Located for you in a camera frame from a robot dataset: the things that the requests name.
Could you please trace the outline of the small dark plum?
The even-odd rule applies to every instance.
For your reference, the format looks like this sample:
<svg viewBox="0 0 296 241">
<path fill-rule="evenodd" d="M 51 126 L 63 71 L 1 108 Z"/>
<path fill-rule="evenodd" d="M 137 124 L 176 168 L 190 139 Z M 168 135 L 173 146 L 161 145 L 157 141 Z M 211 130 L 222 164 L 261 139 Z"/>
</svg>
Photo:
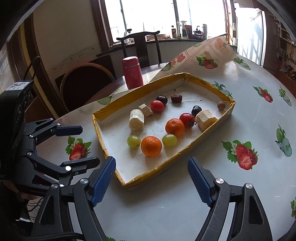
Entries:
<svg viewBox="0 0 296 241">
<path fill-rule="evenodd" d="M 166 105 L 167 102 L 168 102 L 167 97 L 166 97 L 166 96 L 163 96 L 163 95 L 158 96 L 158 97 L 156 98 L 156 100 L 162 102 L 164 105 Z"/>
</svg>

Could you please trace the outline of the spray bottle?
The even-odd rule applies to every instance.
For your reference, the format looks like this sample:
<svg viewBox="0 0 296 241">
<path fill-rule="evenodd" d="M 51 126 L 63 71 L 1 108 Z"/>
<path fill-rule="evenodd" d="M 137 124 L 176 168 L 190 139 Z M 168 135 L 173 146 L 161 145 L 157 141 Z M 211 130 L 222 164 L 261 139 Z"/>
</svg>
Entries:
<svg viewBox="0 0 296 241">
<path fill-rule="evenodd" d="M 188 39 L 187 30 L 185 28 L 186 21 L 181 21 L 181 24 L 182 24 L 182 39 Z"/>
</svg>

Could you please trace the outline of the wicker round chair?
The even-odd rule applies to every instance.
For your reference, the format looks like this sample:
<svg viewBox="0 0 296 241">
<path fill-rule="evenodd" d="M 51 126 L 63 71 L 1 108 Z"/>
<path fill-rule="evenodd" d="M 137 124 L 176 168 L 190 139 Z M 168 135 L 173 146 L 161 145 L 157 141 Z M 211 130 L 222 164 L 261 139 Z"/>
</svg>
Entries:
<svg viewBox="0 0 296 241">
<path fill-rule="evenodd" d="M 67 111 L 88 102 L 97 92 L 115 81 L 112 73 L 95 63 L 84 63 L 68 71 L 61 82 L 61 100 Z"/>
</svg>

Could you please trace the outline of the white cylinder bottle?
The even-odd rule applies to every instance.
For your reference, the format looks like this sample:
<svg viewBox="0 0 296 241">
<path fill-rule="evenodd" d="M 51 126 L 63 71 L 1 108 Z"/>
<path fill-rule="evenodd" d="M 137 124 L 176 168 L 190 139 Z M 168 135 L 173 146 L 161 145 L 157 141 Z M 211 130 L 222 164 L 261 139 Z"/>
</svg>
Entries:
<svg viewBox="0 0 296 241">
<path fill-rule="evenodd" d="M 203 24 L 203 40 L 207 39 L 207 25 Z"/>
</svg>

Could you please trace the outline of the yellow-rimmed white tray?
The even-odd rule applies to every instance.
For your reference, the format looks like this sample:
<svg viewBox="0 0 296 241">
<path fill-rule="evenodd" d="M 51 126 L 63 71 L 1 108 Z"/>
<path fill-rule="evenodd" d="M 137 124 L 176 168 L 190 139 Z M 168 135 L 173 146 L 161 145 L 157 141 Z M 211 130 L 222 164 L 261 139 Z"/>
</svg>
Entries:
<svg viewBox="0 0 296 241">
<path fill-rule="evenodd" d="M 143 103 L 150 105 L 159 95 L 170 98 L 173 94 L 180 94 L 182 102 L 169 101 L 162 113 L 145 118 L 143 130 L 133 132 L 130 129 L 130 112 L 133 109 Z M 220 101 L 226 104 L 222 111 L 217 108 Z M 167 121 L 178 118 L 182 113 L 189 113 L 195 105 L 210 110 L 218 119 L 205 131 L 198 126 L 186 128 L 175 146 L 163 147 L 160 154 L 153 158 L 145 156 L 140 148 L 133 150 L 127 145 L 129 135 L 136 135 L 140 139 L 147 136 L 162 139 L 166 135 Z M 178 73 L 160 78 L 112 101 L 93 113 L 92 120 L 104 156 L 116 159 L 116 178 L 123 187 L 132 189 L 156 177 L 200 144 L 232 114 L 234 106 L 233 98 L 209 82 L 188 73 Z"/>
</svg>

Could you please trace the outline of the dried red jujube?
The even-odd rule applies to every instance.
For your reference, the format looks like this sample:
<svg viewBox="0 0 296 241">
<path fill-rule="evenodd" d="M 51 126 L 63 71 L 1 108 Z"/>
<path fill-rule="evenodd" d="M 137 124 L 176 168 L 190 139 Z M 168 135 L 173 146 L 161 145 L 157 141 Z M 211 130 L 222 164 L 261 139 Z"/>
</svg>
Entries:
<svg viewBox="0 0 296 241">
<path fill-rule="evenodd" d="M 182 102 L 182 100 L 183 100 L 183 97 L 181 95 L 179 95 L 179 94 L 173 94 L 171 96 L 171 101 L 173 103 L 180 103 L 180 102 Z"/>
</svg>

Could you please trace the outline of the red cherry tomato with stem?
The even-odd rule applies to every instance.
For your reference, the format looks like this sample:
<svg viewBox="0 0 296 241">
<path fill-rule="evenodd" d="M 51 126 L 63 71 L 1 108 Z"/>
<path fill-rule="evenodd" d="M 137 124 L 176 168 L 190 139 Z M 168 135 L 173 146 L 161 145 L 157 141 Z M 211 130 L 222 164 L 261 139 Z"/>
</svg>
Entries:
<svg viewBox="0 0 296 241">
<path fill-rule="evenodd" d="M 179 117 L 186 128 L 192 128 L 197 124 L 195 117 L 190 113 L 182 113 Z"/>
</svg>

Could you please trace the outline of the black kettle on sill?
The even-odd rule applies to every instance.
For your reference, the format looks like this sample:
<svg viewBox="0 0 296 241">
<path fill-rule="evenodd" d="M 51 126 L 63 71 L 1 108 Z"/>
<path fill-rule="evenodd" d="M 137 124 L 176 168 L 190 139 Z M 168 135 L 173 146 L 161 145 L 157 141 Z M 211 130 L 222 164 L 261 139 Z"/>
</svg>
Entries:
<svg viewBox="0 0 296 241">
<path fill-rule="evenodd" d="M 203 40 L 203 32 L 200 30 L 200 26 L 197 26 L 196 30 L 193 31 L 193 38 L 196 40 Z"/>
</svg>

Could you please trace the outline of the orange mandarin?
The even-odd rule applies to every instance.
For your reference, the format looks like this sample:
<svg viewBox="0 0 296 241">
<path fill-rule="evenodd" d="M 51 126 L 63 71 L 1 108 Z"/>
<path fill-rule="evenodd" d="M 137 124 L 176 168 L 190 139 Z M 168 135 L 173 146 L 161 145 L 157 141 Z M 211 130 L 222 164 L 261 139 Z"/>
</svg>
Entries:
<svg viewBox="0 0 296 241">
<path fill-rule="evenodd" d="M 157 137 L 147 136 L 142 139 L 140 147 L 145 156 L 153 158 L 161 152 L 162 143 Z"/>
<path fill-rule="evenodd" d="M 185 126 L 180 119 L 172 118 L 167 121 L 165 130 L 167 134 L 173 134 L 176 137 L 180 137 L 185 131 Z"/>
</svg>

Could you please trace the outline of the red thermos bottle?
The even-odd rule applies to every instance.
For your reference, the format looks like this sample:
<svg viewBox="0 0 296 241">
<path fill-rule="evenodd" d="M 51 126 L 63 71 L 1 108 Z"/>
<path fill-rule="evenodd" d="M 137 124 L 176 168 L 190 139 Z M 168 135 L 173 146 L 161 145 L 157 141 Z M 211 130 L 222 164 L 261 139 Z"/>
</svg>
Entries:
<svg viewBox="0 0 296 241">
<path fill-rule="evenodd" d="M 137 56 L 123 58 L 122 67 L 128 89 L 134 89 L 144 85 Z"/>
</svg>

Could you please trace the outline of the dark wooden chair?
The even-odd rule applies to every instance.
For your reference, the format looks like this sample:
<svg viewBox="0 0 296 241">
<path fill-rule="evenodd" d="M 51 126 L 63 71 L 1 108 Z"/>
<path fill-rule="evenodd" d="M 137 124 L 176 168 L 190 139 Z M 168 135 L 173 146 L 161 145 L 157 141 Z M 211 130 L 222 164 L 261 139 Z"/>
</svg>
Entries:
<svg viewBox="0 0 296 241">
<path fill-rule="evenodd" d="M 156 44 L 158 63 L 159 64 L 163 63 L 162 57 L 161 57 L 161 51 L 160 51 L 160 47 L 159 47 L 159 41 L 158 41 L 158 37 L 157 37 L 157 35 L 159 33 L 160 33 L 160 31 L 156 31 L 156 32 L 144 31 L 144 32 L 133 33 L 133 34 L 126 35 L 124 37 L 116 38 L 121 43 L 121 49 L 123 52 L 123 60 L 130 59 L 130 56 L 128 56 L 127 51 L 126 51 L 125 40 L 133 39 L 134 40 L 133 45 L 135 47 L 136 57 L 138 57 L 140 67 L 145 68 L 145 67 L 150 66 L 149 54 L 147 51 L 147 41 L 145 40 L 145 37 L 148 35 L 151 35 L 154 37 L 154 42 Z"/>
</svg>

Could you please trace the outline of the pale green grape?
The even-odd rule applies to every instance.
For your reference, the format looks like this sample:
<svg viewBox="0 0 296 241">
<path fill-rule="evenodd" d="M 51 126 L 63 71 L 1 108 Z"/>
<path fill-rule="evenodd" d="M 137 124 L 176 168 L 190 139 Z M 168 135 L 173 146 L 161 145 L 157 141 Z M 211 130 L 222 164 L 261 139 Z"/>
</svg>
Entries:
<svg viewBox="0 0 296 241">
<path fill-rule="evenodd" d="M 178 141 L 177 137 L 171 133 L 163 136 L 162 138 L 162 142 L 165 147 L 175 146 L 177 144 L 177 141 Z"/>
</svg>

